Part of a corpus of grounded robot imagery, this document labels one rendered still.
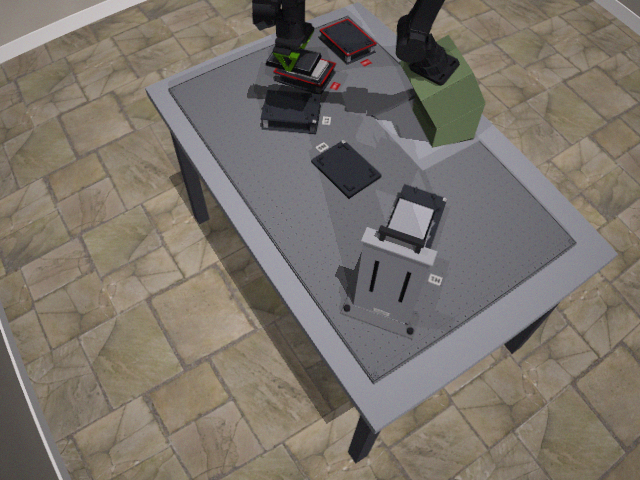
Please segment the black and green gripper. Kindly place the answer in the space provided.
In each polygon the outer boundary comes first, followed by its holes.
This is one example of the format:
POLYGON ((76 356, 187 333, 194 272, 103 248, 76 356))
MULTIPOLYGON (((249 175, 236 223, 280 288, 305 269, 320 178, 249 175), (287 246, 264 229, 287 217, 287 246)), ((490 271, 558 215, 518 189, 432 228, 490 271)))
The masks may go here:
POLYGON ((292 23, 291 21, 287 21, 283 17, 282 19, 286 23, 289 23, 289 40, 277 37, 275 39, 275 47, 273 48, 273 55, 280 61, 280 63, 282 64, 282 66, 286 71, 291 72, 292 68, 294 67, 300 55, 299 53, 292 52, 291 49, 293 50, 299 50, 299 48, 305 49, 308 41, 310 40, 314 32, 314 27, 312 26, 311 23, 305 22, 305 17, 302 19, 303 21, 300 20, 299 22, 295 22, 295 23, 292 23), (301 44, 302 46, 300 46, 301 44), (290 46, 291 49, 283 48, 284 47, 283 45, 290 46), (287 66, 282 56, 288 57, 290 60, 292 60, 289 67, 287 66))

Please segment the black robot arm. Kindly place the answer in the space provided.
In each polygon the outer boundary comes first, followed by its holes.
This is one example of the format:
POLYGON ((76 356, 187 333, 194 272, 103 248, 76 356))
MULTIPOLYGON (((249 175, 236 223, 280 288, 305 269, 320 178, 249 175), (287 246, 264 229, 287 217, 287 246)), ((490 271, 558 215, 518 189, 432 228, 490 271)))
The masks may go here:
MULTIPOLYGON (((410 63, 411 71, 438 85, 444 85, 460 65, 457 58, 445 54, 444 47, 439 46, 430 33, 444 1, 417 0, 412 11, 397 24, 396 56, 410 63)), ((289 23, 282 17, 292 23, 302 20, 305 1, 252 0, 252 12, 253 24, 259 31, 276 25, 276 37, 289 40, 289 23)))

